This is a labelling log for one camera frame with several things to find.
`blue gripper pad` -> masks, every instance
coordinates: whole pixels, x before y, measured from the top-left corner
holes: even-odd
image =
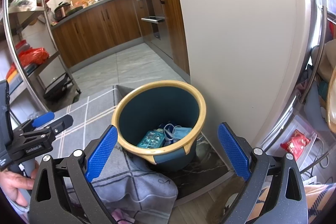
[[[245,181],[251,176],[249,168],[249,160],[241,147],[232,136],[230,130],[221,123],[218,127],[218,139],[230,162],[235,169],[236,174],[242,177]]]
[[[87,160],[85,178],[88,182],[92,182],[94,178],[100,176],[107,159],[109,158],[114,146],[118,140],[118,131],[116,127],[108,128],[107,133],[100,140],[95,151],[91,153]]]
[[[47,122],[52,121],[55,118],[55,114],[54,112],[48,112],[46,114],[41,115],[40,117],[37,117],[36,119],[33,120],[33,122],[31,123],[31,125],[35,128],[37,127],[41,127],[44,124],[46,124]]]

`gray plaid mat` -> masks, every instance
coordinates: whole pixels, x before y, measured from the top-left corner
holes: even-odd
[[[99,138],[110,125],[116,105],[131,90],[115,85],[57,111],[55,119],[70,114],[73,125],[57,135],[49,154],[53,158],[67,157]],[[70,198],[77,203],[70,179],[66,179]],[[110,212],[120,208],[148,224],[167,224],[177,197],[177,187],[171,179],[148,169],[143,159],[127,153],[118,143],[92,185]]]

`yellow bucket rim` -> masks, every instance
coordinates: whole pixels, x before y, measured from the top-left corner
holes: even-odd
[[[187,136],[185,136],[183,139],[177,141],[176,143],[173,143],[169,146],[160,147],[156,149],[146,149],[146,148],[140,148],[135,145],[130,144],[127,142],[124,137],[120,134],[119,130],[119,117],[124,109],[124,107],[127,105],[129,101],[131,101],[135,96],[139,95],[140,93],[150,90],[153,88],[159,88],[162,86],[173,86],[177,88],[181,88],[183,90],[186,90],[189,92],[193,97],[196,99],[199,107],[199,116],[198,120],[193,127],[193,129],[188,133]],[[181,82],[181,81],[174,81],[174,80],[161,80],[156,81],[152,83],[145,84],[129,94],[127,94],[117,105],[113,115],[112,115],[112,125],[115,126],[118,130],[118,143],[125,148],[126,150],[130,151],[133,154],[136,154],[149,162],[155,164],[154,156],[155,155],[162,155],[165,153],[169,153],[171,151],[177,150],[181,147],[184,148],[185,154],[187,155],[190,151],[191,145],[193,144],[194,140],[197,138],[198,134],[201,132],[201,129],[204,126],[205,123],[205,116],[206,116],[206,105],[205,100],[202,96],[202,94],[192,85],[189,85],[187,83]]]

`wooden cabinet door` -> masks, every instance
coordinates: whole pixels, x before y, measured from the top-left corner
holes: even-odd
[[[141,37],[132,0],[113,0],[102,5],[108,33],[116,45]]]
[[[88,58],[87,51],[83,47],[84,38],[80,34],[80,25],[77,22],[70,20],[53,29],[52,34],[68,68]]]
[[[91,53],[90,56],[116,46],[108,32],[107,18],[103,13],[102,6],[94,7],[74,18],[78,22],[80,33],[84,36],[83,46]]]
[[[189,60],[180,0],[163,1],[174,63],[189,74]]]
[[[133,4],[136,11],[143,40],[145,42],[151,42],[152,39],[154,38],[151,24],[148,22],[143,22],[141,20],[141,18],[149,16],[146,0],[140,0],[140,1],[133,0]]]

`built-in oven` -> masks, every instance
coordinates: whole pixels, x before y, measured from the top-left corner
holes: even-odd
[[[145,0],[148,8],[149,16],[141,18],[142,21],[151,25],[154,37],[151,42],[173,58],[173,52],[170,46],[168,27],[165,22],[165,15],[163,12],[163,0]]]

